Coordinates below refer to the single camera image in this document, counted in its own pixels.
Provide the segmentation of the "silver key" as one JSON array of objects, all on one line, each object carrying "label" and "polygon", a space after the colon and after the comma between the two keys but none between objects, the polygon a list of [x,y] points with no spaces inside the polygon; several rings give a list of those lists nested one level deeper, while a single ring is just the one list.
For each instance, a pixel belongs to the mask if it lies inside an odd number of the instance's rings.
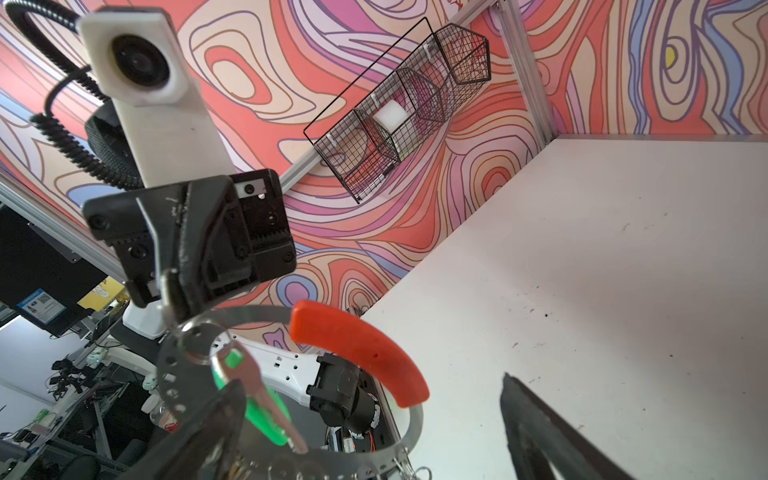
[{"label": "silver key", "polygon": [[[216,353],[226,347],[235,346],[244,347],[246,352],[249,353],[246,347],[236,340],[232,340],[229,343],[224,344]],[[244,389],[245,398],[246,393],[249,393],[253,395],[264,407],[267,407],[271,410],[275,421],[285,430],[288,435],[289,443],[286,446],[290,447],[294,453],[306,454],[309,451],[309,446],[306,440],[295,427],[292,420],[289,418],[287,409],[282,401],[279,400],[277,395],[267,387],[262,378],[262,373],[258,362],[254,358],[253,361],[246,360],[243,362],[243,369],[245,368],[252,369],[256,374],[260,374],[261,379],[250,378],[246,380],[245,378],[242,378],[241,380],[235,379],[231,382],[239,381]]]}]

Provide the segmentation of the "green plastic key tag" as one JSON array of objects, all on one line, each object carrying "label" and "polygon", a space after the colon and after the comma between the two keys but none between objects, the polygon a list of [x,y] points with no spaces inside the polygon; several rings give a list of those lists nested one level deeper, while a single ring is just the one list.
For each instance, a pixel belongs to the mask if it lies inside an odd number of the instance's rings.
[{"label": "green plastic key tag", "polygon": [[[214,383],[219,390],[235,379],[261,379],[261,375],[256,374],[252,369],[243,369],[244,361],[253,361],[244,347],[226,347],[213,354],[211,360]],[[286,446],[289,443],[287,433],[275,421],[271,410],[264,407],[249,393],[246,393],[245,419],[275,445]]]}]

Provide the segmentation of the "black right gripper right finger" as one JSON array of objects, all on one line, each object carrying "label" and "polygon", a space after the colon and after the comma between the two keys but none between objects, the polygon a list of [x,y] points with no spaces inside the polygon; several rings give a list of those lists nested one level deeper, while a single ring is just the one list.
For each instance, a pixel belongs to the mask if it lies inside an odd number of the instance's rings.
[{"label": "black right gripper right finger", "polygon": [[500,396],[507,446],[519,479],[628,479],[630,475],[518,378]]}]

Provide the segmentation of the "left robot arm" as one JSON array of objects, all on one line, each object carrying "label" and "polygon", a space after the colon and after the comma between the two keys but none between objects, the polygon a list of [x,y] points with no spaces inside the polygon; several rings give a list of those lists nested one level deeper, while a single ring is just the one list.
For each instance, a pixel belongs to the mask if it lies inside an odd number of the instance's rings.
[{"label": "left robot arm", "polygon": [[80,170],[115,188],[88,201],[137,306],[160,301],[174,325],[293,272],[296,249],[277,174],[235,171],[161,9],[79,16],[54,1],[7,1],[20,33],[100,98],[105,133],[84,147],[51,108],[32,124]]}]

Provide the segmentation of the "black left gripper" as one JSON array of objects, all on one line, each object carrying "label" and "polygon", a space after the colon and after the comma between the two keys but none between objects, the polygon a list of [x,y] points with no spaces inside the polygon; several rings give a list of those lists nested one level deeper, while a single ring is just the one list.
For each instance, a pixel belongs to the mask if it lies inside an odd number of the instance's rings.
[{"label": "black left gripper", "polygon": [[185,181],[87,201],[92,235],[111,247],[133,302],[161,302],[170,330],[188,308],[213,308],[293,272],[296,248],[271,169]]}]

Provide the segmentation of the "metal keyring disc red grip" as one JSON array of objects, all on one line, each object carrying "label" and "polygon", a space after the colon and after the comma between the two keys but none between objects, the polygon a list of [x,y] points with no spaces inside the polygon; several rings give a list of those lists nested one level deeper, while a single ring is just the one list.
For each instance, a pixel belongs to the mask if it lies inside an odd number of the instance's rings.
[{"label": "metal keyring disc red grip", "polygon": [[294,354],[268,346],[245,343],[261,365],[264,382],[273,390],[310,407],[322,387],[320,373],[328,367],[364,371],[378,381],[397,405],[408,409],[407,432],[394,444],[369,453],[311,450],[297,454],[285,442],[275,441],[253,421],[255,406],[242,418],[238,454],[248,469],[264,479],[371,479],[396,469],[404,470],[423,428],[422,403],[429,389],[411,358],[384,333],[364,320],[318,302],[302,300],[294,307],[248,305],[202,314],[162,343],[157,364],[163,401],[185,423],[228,383],[216,354],[236,328],[251,323],[282,323],[290,337],[324,350],[322,356]]}]

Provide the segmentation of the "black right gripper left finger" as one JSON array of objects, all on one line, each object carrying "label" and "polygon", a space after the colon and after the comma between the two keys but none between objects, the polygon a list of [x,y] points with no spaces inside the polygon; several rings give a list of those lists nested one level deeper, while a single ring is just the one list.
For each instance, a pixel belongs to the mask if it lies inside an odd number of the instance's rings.
[{"label": "black right gripper left finger", "polygon": [[246,396],[235,380],[163,440],[123,479],[228,479],[244,423]]}]

